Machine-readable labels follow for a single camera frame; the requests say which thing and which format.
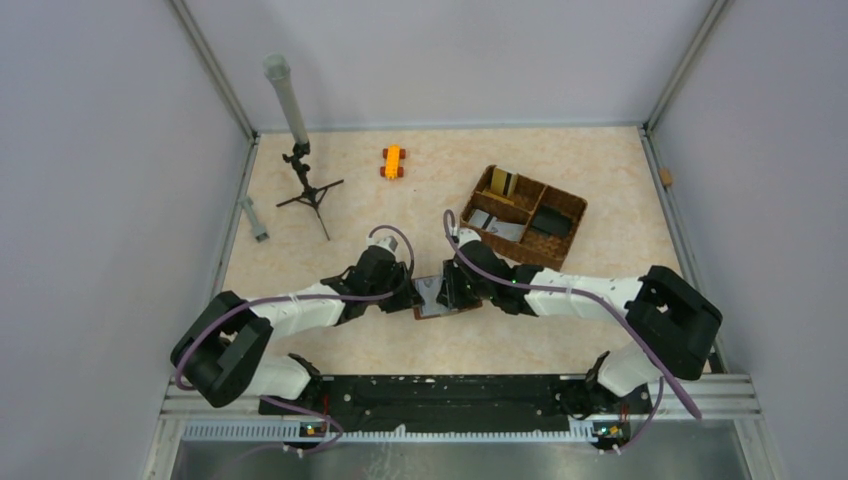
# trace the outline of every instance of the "small gray object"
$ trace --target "small gray object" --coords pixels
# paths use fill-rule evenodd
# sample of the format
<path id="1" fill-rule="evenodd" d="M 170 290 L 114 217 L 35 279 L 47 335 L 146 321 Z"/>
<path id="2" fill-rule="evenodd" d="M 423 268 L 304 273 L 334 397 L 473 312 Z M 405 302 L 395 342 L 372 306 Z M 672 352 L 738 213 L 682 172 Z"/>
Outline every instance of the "small gray object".
<path id="1" fill-rule="evenodd" d="M 239 205 L 241 205 L 244 213 L 247 214 L 247 219 L 250 220 L 253 238 L 255 238 L 257 242 L 268 240 L 270 238 L 268 236 L 268 230 L 265 229 L 265 225 L 259 223 L 259 219 L 256 218 L 256 212 L 253 211 L 253 200 L 250 197 L 245 196 L 239 199 Z"/>

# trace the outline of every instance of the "gray wall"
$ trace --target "gray wall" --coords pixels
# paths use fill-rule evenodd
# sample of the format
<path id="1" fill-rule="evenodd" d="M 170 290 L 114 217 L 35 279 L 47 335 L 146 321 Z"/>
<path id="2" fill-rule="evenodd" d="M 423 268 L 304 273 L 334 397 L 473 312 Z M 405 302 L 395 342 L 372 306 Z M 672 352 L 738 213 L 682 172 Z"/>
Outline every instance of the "gray wall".
<path id="1" fill-rule="evenodd" d="M 711 0 L 189 0 L 255 128 L 287 56 L 307 126 L 635 123 Z"/>
<path id="2" fill-rule="evenodd" d="M 789 472 L 845 478 L 848 3 L 736 2 L 659 150 Z"/>
<path id="3" fill-rule="evenodd" d="M 244 140 L 163 1 L 0 6 L 0 477 L 136 478 Z"/>

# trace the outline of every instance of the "wicker basket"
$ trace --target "wicker basket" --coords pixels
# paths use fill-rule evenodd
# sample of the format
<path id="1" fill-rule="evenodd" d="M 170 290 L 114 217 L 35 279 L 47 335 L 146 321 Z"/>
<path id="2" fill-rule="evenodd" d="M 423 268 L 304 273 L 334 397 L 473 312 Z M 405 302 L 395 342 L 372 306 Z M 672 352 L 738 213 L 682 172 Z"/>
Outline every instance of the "wicker basket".
<path id="1" fill-rule="evenodd" d="M 515 191 L 510 197 L 513 204 L 483 195 L 482 192 L 492 181 L 494 169 L 495 165 L 486 167 L 471 198 L 462 210 L 460 224 L 479 233 L 483 243 L 504 257 L 520 263 L 531 263 L 559 270 L 574 241 L 580 220 L 583 219 L 587 206 L 586 200 L 521 175 L 518 176 Z M 571 230 L 567 236 L 547 236 L 530 228 L 533 218 L 542 205 L 555 209 L 571 220 Z M 521 240 L 512 242 L 469 225 L 468 220 L 475 209 L 490 213 L 504 222 L 523 224 Z"/>

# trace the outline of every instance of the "metal rod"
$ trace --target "metal rod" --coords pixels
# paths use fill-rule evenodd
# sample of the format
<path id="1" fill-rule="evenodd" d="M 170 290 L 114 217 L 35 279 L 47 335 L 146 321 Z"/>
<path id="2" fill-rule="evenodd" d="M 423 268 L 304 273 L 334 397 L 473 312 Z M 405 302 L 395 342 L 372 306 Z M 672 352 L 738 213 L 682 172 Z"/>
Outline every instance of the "metal rod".
<path id="1" fill-rule="evenodd" d="M 686 78 L 688 77 L 692 66 L 694 66 L 695 60 L 703 51 L 704 46 L 710 39 L 710 36 L 712 35 L 713 31 L 715 31 L 716 25 L 718 25 L 718 22 L 721 20 L 723 14 L 727 11 L 727 9 L 732 3 L 733 0 L 715 0 L 713 2 L 712 6 L 707 12 L 707 16 L 704 18 L 704 21 L 698 28 L 698 32 L 695 34 L 695 37 L 692 39 L 692 42 L 686 49 L 686 53 L 683 55 L 683 59 L 677 65 L 677 68 L 674 69 L 674 73 L 671 75 L 671 79 L 668 81 L 665 88 L 663 89 L 663 92 L 660 95 L 660 99 L 657 102 L 657 105 L 651 112 L 651 116 L 648 117 L 648 121 L 645 123 L 645 130 L 647 130 L 649 133 L 653 132 L 654 129 L 656 129 L 657 125 L 659 125 L 660 120 L 662 120 L 663 115 L 668 109 L 668 106 L 671 104 L 671 101 L 674 99 L 674 96 L 680 90 L 680 87 L 683 85 Z"/>
<path id="2" fill-rule="evenodd" d="M 203 66 L 206 74 L 209 75 L 209 80 L 215 87 L 215 91 L 218 93 L 221 101 L 224 102 L 224 107 L 226 107 L 227 111 L 230 112 L 230 115 L 236 121 L 244 136 L 252 142 L 256 136 L 256 132 L 250 125 L 250 120 L 247 118 L 247 114 L 244 112 L 244 108 L 241 106 L 241 103 L 239 103 L 238 97 L 236 97 L 232 85 L 230 85 L 230 82 L 224 75 L 221 65 L 212 53 L 212 49 L 206 42 L 203 32 L 201 32 L 200 27 L 197 26 L 197 22 L 194 20 L 194 16 L 188 9 L 185 1 L 167 0 L 166 3 L 171 8 L 171 13 L 174 14 L 174 17 L 177 19 L 180 27 L 182 27 L 183 32 L 186 34 L 188 43 L 197 54 L 201 66 Z"/>

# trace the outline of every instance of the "small wooden block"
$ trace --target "small wooden block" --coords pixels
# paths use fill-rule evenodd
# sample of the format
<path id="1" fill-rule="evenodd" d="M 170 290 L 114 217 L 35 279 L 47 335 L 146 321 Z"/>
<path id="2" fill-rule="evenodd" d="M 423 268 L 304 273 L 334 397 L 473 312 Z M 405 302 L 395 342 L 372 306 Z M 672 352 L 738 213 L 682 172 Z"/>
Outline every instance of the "small wooden block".
<path id="1" fill-rule="evenodd" d="M 672 183 L 674 183 L 674 178 L 671 176 L 671 170 L 667 167 L 660 168 L 658 173 L 660 174 L 660 185 L 662 185 L 663 188 L 668 188 Z"/>

